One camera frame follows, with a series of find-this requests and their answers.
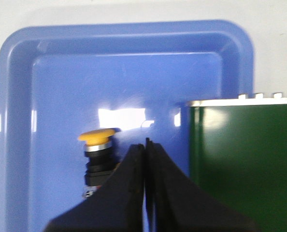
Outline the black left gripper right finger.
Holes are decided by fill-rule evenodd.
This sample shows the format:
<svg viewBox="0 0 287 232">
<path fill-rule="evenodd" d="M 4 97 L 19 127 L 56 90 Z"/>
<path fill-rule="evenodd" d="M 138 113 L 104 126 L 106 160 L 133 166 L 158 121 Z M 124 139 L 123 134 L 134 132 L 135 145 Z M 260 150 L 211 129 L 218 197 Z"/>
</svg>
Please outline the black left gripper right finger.
<svg viewBox="0 0 287 232">
<path fill-rule="evenodd" d="M 192 182 L 159 143 L 146 139 L 146 210 L 151 232 L 257 232 L 254 220 Z"/>
</svg>

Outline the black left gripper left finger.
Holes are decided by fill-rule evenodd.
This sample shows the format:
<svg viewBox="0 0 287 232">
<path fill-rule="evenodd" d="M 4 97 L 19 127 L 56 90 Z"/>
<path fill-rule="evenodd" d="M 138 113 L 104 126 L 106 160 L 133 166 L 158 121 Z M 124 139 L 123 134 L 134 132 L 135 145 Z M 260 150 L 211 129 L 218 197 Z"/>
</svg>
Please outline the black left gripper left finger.
<svg viewBox="0 0 287 232">
<path fill-rule="evenodd" d="M 46 232 L 143 231 L 144 146 L 131 145 L 118 168 L 91 197 L 52 219 Z"/>
</svg>

